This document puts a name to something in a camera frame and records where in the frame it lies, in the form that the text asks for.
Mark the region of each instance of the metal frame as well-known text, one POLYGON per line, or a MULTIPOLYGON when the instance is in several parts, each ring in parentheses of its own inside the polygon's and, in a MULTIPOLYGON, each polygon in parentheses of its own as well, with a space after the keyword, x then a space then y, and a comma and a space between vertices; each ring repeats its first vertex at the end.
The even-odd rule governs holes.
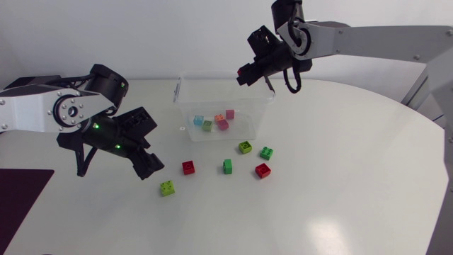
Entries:
POLYGON ((298 60, 353 55, 426 64, 404 101, 417 108, 432 93, 447 119, 444 161, 449 183, 427 254, 453 254, 453 27, 351 28, 341 23, 317 25, 302 22, 294 25, 296 35, 309 31, 311 42, 304 42, 297 47, 289 36, 287 23, 279 27, 277 32, 292 48, 293 56, 298 60), (305 55, 298 55, 307 44, 309 51, 305 55))

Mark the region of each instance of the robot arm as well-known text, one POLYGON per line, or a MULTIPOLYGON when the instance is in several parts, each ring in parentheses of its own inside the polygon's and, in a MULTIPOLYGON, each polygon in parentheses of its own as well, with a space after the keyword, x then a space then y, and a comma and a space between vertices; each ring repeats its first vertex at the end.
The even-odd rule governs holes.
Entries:
POLYGON ((1 129, 58 132, 59 146, 76 153, 78 176, 85 176, 97 149, 130 159, 142 180, 164 167, 144 151, 150 147, 144 136, 157 124, 143 107, 110 117, 129 84, 109 68, 95 64, 87 76, 21 85, 0 92, 1 129), (81 90, 76 82, 88 83, 81 90), (93 147, 86 159, 83 144, 93 147))

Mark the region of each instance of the white table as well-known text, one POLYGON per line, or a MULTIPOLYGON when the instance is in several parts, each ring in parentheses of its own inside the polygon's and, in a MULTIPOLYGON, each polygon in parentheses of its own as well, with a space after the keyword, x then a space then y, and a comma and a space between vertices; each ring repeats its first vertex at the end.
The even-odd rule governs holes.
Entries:
POLYGON ((176 80, 131 81, 120 113, 149 111, 159 126, 148 152, 166 165, 145 181, 107 152, 79 178, 56 134, 0 135, 1 168, 55 170, 6 254, 424 254, 447 185, 443 130, 355 87, 306 80, 294 96, 273 85, 254 149, 240 155, 241 141, 180 130, 176 80), (263 146, 273 171, 258 180, 263 146), (197 172, 184 176, 188 160, 197 172), (169 179, 176 194, 163 198, 169 179))

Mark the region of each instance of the pink block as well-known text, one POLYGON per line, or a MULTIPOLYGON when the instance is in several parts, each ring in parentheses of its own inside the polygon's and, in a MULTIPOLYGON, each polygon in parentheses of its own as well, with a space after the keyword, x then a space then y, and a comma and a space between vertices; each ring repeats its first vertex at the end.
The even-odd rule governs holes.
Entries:
POLYGON ((226 119, 231 120, 234 119, 234 110, 226 110, 226 119))
POLYGON ((217 121, 217 126, 219 126, 220 130, 225 130, 228 128, 228 122, 226 120, 219 120, 217 121))

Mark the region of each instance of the green lego brick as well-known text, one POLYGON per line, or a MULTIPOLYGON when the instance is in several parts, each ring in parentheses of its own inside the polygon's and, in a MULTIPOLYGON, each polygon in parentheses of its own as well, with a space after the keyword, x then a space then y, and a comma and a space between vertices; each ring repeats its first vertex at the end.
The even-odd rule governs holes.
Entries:
POLYGON ((241 150, 242 154, 249 153, 252 151, 252 145, 248 141, 241 142, 239 144, 239 149, 241 150))
POLYGON ((212 121, 205 120, 204 123, 203 123, 203 130, 211 132, 211 129, 212 129, 212 121))
POLYGON ((173 186, 172 181, 166 181, 161 183, 161 192, 162 196, 168 196, 175 193, 175 186, 173 186))
POLYGON ((261 150, 260 157, 269 160, 273 153, 273 149, 264 147, 263 150, 261 150))
POLYGON ((224 173, 225 174, 233 173, 233 164, 231 163, 231 159, 224 160, 224 173))

